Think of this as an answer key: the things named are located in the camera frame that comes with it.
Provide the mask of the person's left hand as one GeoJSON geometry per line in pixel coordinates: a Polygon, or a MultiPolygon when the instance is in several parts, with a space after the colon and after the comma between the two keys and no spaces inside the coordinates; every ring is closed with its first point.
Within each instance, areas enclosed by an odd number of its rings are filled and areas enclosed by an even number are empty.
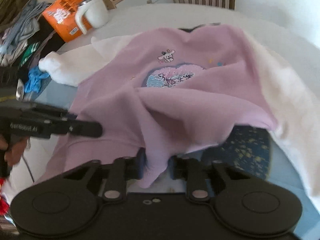
{"type": "Polygon", "coordinates": [[[4,160],[9,166],[14,166],[20,162],[20,159],[27,147],[29,138],[21,138],[15,144],[9,146],[1,134],[1,150],[5,151],[4,160]]]}

